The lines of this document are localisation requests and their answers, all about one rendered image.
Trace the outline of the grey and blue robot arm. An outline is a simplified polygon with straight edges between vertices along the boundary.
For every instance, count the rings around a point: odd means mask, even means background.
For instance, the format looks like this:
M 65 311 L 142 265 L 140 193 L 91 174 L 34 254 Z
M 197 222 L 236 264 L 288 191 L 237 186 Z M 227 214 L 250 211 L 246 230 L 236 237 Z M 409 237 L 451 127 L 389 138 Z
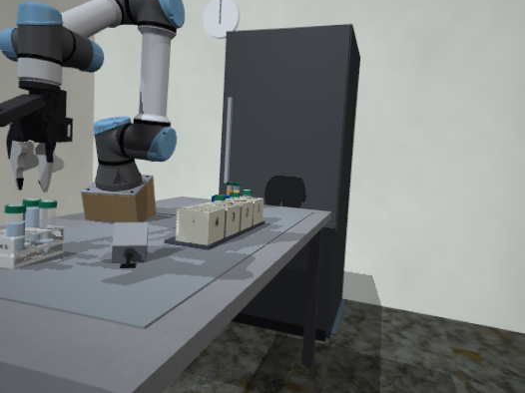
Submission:
M 0 33 L 0 50 L 18 62 L 19 80 L 61 86 L 62 67 L 89 73 L 102 67 L 104 52 L 89 37 L 109 25 L 138 25 L 143 35 L 139 114 L 133 124 L 129 117 L 94 124 L 99 190 L 133 189 L 142 183 L 135 159 L 164 162 L 173 154 L 177 135 L 167 118 L 171 41 L 184 23 L 182 0 L 92 0 L 63 13 L 25 1 L 18 6 L 17 28 Z M 44 107 L 41 95 L 5 101 L 0 104 L 0 127 Z

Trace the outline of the light grey flat mat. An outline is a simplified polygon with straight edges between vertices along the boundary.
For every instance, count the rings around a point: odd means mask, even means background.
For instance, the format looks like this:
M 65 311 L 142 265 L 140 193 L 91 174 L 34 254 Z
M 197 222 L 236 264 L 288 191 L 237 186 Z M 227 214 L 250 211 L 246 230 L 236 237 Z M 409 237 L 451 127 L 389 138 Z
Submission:
M 313 211 L 263 207 L 264 224 L 209 250 L 166 244 L 175 215 L 148 222 L 146 262 L 112 263 L 114 227 L 64 230 L 64 252 L 17 268 L 0 267 L 0 299 L 145 329 Z

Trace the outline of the white tube rack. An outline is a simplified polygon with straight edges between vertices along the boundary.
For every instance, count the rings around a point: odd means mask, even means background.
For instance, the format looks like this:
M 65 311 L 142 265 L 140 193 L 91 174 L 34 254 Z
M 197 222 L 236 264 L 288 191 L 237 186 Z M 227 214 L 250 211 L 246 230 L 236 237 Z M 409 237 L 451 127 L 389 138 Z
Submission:
M 0 267 L 3 268 L 17 268 L 35 261 L 39 261 L 60 253 L 64 252 L 64 226 L 55 226 L 52 229 L 40 229 L 40 224 L 38 227 L 25 227 L 25 234 L 22 236 L 6 236 L 6 229 L 1 229 L 0 233 Z M 55 231 L 56 230 L 56 231 Z M 31 232 L 38 231 L 38 232 Z M 39 242 L 38 240 L 34 241 L 25 241 L 24 250 L 16 251 L 16 240 L 35 236 L 55 231 L 55 240 L 53 242 L 44 243 Z M 27 233 L 31 232 L 31 233 Z M 40 245 L 42 244 L 42 245 Z M 30 247 L 35 246 L 35 247 Z M 53 246 L 48 252 L 45 252 L 43 249 Z M 42 250 L 41 250 L 42 249 Z M 37 251 L 39 250 L 39 251 Z M 30 253 L 31 252 L 31 253 Z M 28 254 L 27 254 L 28 253 Z M 20 256 L 21 255 L 21 256 Z M 15 257 L 20 256 L 20 258 L 15 262 Z

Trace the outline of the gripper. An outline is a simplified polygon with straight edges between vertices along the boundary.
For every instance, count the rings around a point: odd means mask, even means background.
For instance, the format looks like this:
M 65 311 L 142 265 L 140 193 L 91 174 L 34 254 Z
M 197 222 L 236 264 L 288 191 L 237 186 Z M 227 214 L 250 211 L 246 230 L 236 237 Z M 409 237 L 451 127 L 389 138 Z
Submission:
M 66 118 L 67 91 L 56 85 L 24 80 L 19 81 L 19 88 L 28 90 L 29 95 L 43 96 L 46 107 L 10 124 L 6 141 L 8 159 L 18 190 L 23 187 L 23 172 L 39 165 L 39 184 L 46 193 L 52 173 L 64 168 L 63 160 L 55 155 L 56 143 L 72 142 L 73 119 Z M 68 125 L 70 137 L 66 137 Z M 35 148 L 36 155 L 29 140 L 40 143 Z

